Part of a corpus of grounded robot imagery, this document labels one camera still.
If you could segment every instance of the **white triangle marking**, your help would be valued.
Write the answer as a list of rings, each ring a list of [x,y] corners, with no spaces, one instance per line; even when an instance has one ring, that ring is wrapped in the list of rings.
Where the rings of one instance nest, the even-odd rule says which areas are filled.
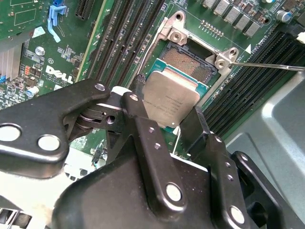
[[[247,53],[251,54],[251,44],[249,44],[249,46],[246,48],[245,50]]]

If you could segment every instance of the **white connector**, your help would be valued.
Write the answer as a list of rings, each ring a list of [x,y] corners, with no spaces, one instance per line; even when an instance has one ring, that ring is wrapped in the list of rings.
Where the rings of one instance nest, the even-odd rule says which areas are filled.
[[[302,44],[305,44],[305,32],[301,32],[299,33],[299,35],[296,38],[299,42],[301,42]]]

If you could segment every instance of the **capacitor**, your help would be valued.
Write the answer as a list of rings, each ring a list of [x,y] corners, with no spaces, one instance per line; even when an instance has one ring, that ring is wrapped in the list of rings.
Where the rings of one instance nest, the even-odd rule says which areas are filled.
[[[274,2],[275,0],[262,0],[263,3],[272,3]]]
[[[37,95],[39,92],[39,88],[36,86],[33,86],[31,88],[29,88],[25,94],[29,97],[29,98],[33,98],[35,95]]]
[[[276,19],[278,19],[281,22],[288,22],[288,21],[290,21],[291,17],[292,17],[291,13],[286,12],[284,10],[279,10],[276,13]]]

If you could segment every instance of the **motherboard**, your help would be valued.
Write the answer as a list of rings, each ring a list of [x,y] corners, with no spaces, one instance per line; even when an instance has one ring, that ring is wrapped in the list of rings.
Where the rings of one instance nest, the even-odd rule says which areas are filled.
[[[159,123],[169,152],[187,159],[178,123],[189,107],[200,106],[211,130],[225,138],[293,74],[235,63],[304,66],[299,36],[304,5],[304,0],[0,1],[0,109],[87,78],[138,91],[134,85],[141,75],[149,117]],[[105,160],[106,133],[94,129],[71,147]]]

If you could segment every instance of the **metal rivet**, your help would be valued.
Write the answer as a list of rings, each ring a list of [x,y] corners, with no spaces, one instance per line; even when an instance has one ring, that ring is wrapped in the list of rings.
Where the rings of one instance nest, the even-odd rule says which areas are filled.
[[[38,146],[47,151],[53,151],[59,148],[60,142],[54,135],[44,135],[38,140]]]
[[[243,160],[245,160],[245,161],[248,160],[248,158],[247,158],[247,156],[245,154],[241,154],[240,156],[242,157]]]
[[[103,84],[96,83],[94,87],[99,91],[105,91],[105,86]]]
[[[168,184],[166,186],[166,193],[173,201],[179,201],[182,198],[180,189],[174,184]]]
[[[4,125],[0,127],[0,141],[15,141],[21,135],[20,129],[12,125]]]
[[[218,142],[222,142],[222,140],[221,140],[220,137],[216,136],[215,138],[216,138],[216,140],[217,140]]]
[[[236,222],[238,222],[240,224],[244,223],[244,215],[237,207],[231,206],[230,212]]]
[[[131,94],[130,97],[131,97],[133,100],[135,100],[135,101],[138,101],[138,100],[139,100],[138,97],[137,97],[135,94]]]
[[[160,145],[159,143],[155,143],[155,144],[154,144],[154,148],[155,148],[155,149],[160,149],[160,148],[161,148],[161,145]]]
[[[228,177],[228,179],[230,180],[230,181],[233,181],[234,179],[233,179],[233,176],[231,176],[231,175],[227,175],[227,177]]]

